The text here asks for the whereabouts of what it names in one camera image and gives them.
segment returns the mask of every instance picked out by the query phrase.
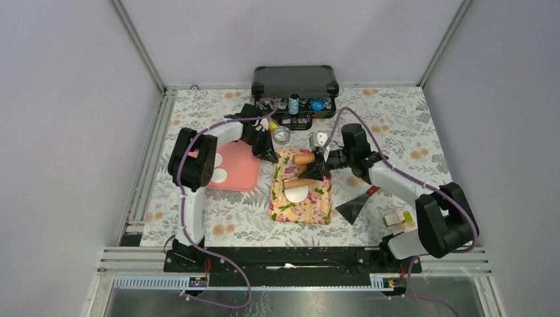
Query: wall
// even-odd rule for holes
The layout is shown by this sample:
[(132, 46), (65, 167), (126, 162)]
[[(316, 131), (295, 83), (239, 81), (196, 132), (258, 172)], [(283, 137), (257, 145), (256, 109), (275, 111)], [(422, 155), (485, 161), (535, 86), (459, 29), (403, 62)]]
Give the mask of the wall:
[(0, 310), (78, 316), (158, 92), (108, 1), (0, 5)]
[(425, 94), (508, 317), (560, 305), (560, 3), (475, 1)]
[(123, 0), (168, 85), (249, 85), (262, 65), (416, 83), (461, 0)]

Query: pink cutting board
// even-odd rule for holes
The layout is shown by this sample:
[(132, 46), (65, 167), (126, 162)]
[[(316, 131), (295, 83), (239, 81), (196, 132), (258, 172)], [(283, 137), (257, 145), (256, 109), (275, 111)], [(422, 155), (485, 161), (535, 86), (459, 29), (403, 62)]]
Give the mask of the pink cutting board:
[(220, 165), (214, 166), (214, 169), (225, 169), (227, 177), (221, 183), (210, 181), (206, 188), (250, 192), (257, 187), (261, 161), (253, 156), (251, 146), (241, 141), (230, 142), (216, 152), (222, 155), (223, 161)]

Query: toolbox lid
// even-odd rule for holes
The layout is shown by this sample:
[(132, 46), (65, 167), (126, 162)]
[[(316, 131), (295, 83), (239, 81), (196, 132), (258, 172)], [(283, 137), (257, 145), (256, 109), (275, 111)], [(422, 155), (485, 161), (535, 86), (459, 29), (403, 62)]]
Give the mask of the toolbox lid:
[(260, 98), (337, 97), (338, 82), (328, 65), (317, 66), (261, 66), (255, 69), (251, 93)]

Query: black box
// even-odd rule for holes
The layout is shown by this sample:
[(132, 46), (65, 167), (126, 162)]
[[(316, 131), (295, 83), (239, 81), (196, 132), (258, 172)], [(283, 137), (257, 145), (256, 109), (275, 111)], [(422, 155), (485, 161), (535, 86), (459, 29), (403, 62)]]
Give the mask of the black box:
[[(338, 97), (339, 90), (334, 70), (327, 65), (257, 67), (251, 86), (255, 105), (261, 98), (276, 99), (279, 107), (272, 118), (291, 130), (307, 130), (314, 118), (334, 116), (335, 97)], [(288, 112), (288, 99), (292, 95), (297, 95), (300, 100), (298, 114)], [(321, 110), (311, 107), (315, 99), (322, 101), (324, 107)], [(261, 104), (260, 109), (268, 114), (273, 107), (272, 103)]]

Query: black wire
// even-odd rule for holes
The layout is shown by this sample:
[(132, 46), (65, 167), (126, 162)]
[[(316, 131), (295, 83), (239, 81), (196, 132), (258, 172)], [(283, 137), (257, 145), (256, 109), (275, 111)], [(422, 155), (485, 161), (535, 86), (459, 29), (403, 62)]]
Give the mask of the black wire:
[(173, 234), (172, 236), (169, 237), (169, 239), (167, 239), (167, 241), (165, 242), (165, 244), (163, 245), (163, 253), (165, 253), (165, 247), (167, 246), (167, 244), (169, 243), (169, 241), (171, 241), (171, 239), (175, 238), (175, 234)]

